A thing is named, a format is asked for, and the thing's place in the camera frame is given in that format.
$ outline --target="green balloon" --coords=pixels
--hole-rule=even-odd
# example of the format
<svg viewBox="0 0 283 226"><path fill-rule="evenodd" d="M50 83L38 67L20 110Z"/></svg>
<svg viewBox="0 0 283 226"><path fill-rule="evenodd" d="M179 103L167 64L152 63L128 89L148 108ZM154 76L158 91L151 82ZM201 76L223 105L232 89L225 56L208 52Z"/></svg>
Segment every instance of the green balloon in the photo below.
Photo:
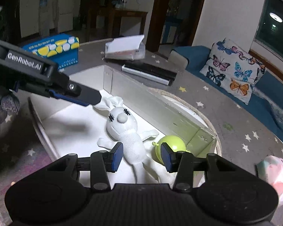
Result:
<svg viewBox="0 0 283 226"><path fill-rule="evenodd" d="M160 154L160 146L161 146L162 143L167 143L174 152L187 151L186 145L182 141L182 139L180 137L177 137L177 136L174 136L174 135L165 136L165 137L161 138L158 141L158 143L153 142L152 144L156 146L155 147L156 156L162 164L164 164L164 162L162 161L162 158L161 158L161 154Z"/></svg>

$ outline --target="window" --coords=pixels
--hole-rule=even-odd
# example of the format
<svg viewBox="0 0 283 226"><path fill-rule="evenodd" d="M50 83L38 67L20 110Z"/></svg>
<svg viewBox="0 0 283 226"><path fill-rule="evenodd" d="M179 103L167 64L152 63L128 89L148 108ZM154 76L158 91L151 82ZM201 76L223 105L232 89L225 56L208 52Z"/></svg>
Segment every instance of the window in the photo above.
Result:
<svg viewBox="0 0 283 226"><path fill-rule="evenodd" d="M256 39L283 58L283 1L266 0Z"/></svg>

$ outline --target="rabbit ear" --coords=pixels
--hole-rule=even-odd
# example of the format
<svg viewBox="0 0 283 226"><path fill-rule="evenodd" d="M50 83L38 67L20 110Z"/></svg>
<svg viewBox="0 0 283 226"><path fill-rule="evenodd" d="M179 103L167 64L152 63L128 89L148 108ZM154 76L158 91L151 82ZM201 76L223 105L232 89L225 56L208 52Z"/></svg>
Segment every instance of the rabbit ear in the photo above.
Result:
<svg viewBox="0 0 283 226"><path fill-rule="evenodd" d="M113 96L110 97L109 100L115 107L122 107L123 104L123 99L121 97Z"/></svg>
<svg viewBox="0 0 283 226"><path fill-rule="evenodd" d="M102 97L101 102L99 102L94 107L101 111L104 111L104 110L111 111L114 108L111 101L106 97Z"/></svg>

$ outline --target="rabbit head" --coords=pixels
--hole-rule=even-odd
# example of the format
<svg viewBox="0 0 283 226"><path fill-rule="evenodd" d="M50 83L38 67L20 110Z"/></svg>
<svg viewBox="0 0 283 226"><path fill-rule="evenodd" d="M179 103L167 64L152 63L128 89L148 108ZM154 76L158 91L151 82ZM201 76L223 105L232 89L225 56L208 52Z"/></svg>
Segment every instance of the rabbit head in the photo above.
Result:
<svg viewBox="0 0 283 226"><path fill-rule="evenodd" d="M120 140L127 131L137 131L137 121L130 111L122 107L123 100L120 97L102 98L102 101L94 107L99 110L109 110L107 130L109 134Z"/></svg>

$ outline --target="star-patterned tablecloth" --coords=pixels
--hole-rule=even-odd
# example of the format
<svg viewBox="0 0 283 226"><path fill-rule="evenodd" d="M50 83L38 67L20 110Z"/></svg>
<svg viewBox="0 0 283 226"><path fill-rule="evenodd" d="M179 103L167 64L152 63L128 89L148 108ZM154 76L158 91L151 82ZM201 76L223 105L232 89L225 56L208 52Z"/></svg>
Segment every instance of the star-patterned tablecloth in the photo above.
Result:
<svg viewBox="0 0 283 226"><path fill-rule="evenodd" d="M102 64L121 71L122 64L119 61L104 58L106 42L80 45L79 63L65 68L63 72L70 75ZM178 72L171 86L128 75L146 86L173 93L198 108L215 127L225 159L255 174L255 164L266 156L283 158L282 142L244 108L217 89L148 51L141 61ZM11 220L4 206L5 192L13 182L49 164L50 159L34 132L26 104L18 116L6 119L3 130L5 134L0 137L0 219L3 225L8 225ZM276 210L272 222L283 225L283 206Z"/></svg>

